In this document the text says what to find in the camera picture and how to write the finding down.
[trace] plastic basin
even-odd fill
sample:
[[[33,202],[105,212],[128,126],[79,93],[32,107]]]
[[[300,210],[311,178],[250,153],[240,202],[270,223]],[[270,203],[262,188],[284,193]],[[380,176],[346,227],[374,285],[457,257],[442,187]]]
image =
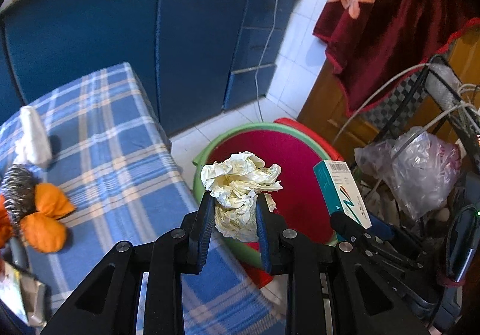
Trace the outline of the plastic basin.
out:
[[[254,153],[265,160],[267,166],[277,163],[282,167],[279,180],[283,189],[273,192],[272,197],[277,203],[275,212],[285,218],[289,228],[302,232],[312,241],[333,243],[330,217],[313,171],[320,161],[330,160],[329,154],[311,137],[287,125],[248,124],[217,137],[194,160],[196,200],[200,202],[205,192],[200,179],[203,166],[243,151]],[[224,240],[237,259],[263,268],[258,244],[245,244],[232,238]]]

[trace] crumpled tissue paper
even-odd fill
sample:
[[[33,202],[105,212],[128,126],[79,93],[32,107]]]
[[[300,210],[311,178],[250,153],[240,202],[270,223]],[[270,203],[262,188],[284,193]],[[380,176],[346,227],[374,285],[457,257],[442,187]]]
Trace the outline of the crumpled tissue paper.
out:
[[[13,164],[31,163],[40,168],[47,168],[52,160],[52,149],[40,115],[34,107],[23,106],[20,108],[20,122],[23,136],[15,142],[17,156]]]
[[[251,152],[232,154],[221,163],[202,168],[201,179],[205,189],[217,199],[215,226],[227,238],[242,242],[256,242],[256,203],[258,193],[282,189],[277,181],[282,169],[265,162]],[[277,207],[272,196],[265,194],[270,212]]]

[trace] maroon blanket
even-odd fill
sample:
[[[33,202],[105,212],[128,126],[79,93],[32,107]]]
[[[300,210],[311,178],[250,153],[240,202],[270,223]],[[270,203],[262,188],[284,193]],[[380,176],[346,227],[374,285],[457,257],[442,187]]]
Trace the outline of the maroon blanket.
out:
[[[397,73],[445,52],[479,16],[469,0],[328,0],[313,34],[328,44],[351,115]]]

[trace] orange cloth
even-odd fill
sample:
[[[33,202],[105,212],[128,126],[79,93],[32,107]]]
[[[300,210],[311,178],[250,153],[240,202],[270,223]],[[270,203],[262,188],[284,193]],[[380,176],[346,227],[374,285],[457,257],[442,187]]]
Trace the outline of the orange cloth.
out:
[[[27,242],[41,253],[55,253],[67,240],[66,227],[39,212],[24,217],[20,227]]]
[[[14,235],[14,231],[10,225],[10,219],[8,218],[7,210],[3,203],[5,197],[0,194],[0,248],[5,246],[5,243]]]
[[[0,195],[0,247],[13,235],[7,211]],[[27,242],[41,253],[55,253],[62,249],[67,239],[66,227],[58,222],[75,210],[63,192],[51,183],[35,186],[35,208],[37,211],[20,221],[20,228]]]
[[[35,208],[37,212],[57,220],[75,210],[63,191],[51,183],[35,186]]]

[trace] white crumpled paper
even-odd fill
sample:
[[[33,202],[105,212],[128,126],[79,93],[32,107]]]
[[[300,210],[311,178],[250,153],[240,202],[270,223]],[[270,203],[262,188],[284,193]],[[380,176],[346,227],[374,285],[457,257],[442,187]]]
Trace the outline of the white crumpled paper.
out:
[[[205,189],[217,199],[215,226],[228,238],[242,242],[256,242],[256,203],[258,193],[282,189],[277,181],[282,169],[265,162],[251,152],[232,154],[221,163],[202,168],[201,179]],[[265,194],[270,212],[276,208],[272,196]]]

